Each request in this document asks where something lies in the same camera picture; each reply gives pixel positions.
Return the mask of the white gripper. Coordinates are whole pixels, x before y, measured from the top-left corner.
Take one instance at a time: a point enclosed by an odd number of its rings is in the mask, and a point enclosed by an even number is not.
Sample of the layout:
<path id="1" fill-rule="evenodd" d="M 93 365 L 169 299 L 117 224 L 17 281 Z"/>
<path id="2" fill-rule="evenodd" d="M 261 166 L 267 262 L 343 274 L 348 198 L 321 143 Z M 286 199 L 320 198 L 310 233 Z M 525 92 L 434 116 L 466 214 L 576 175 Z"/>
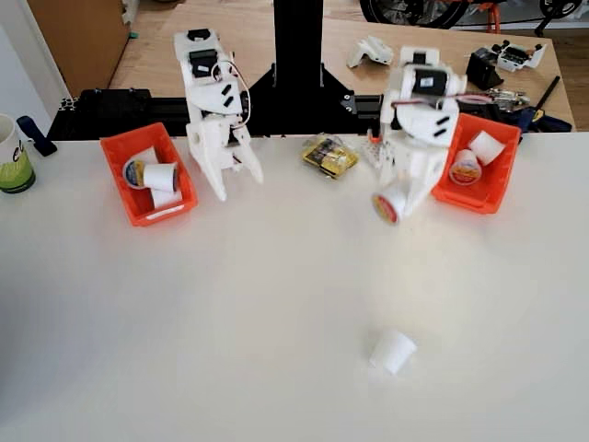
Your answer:
<path id="1" fill-rule="evenodd" d="M 441 179 L 456 131 L 457 97 L 467 82 L 444 64 L 405 64 L 398 69 L 391 108 L 402 132 L 394 143 L 394 189 L 406 198 L 403 218 Z"/>
<path id="2" fill-rule="evenodd" d="M 226 152 L 229 135 L 242 123 L 240 80 L 233 57 L 221 49 L 188 49 L 183 53 L 190 152 L 222 202 L 227 198 L 222 170 L 234 164 Z M 263 171 L 249 132 L 234 131 L 234 137 L 239 143 L 236 157 L 262 184 Z"/>

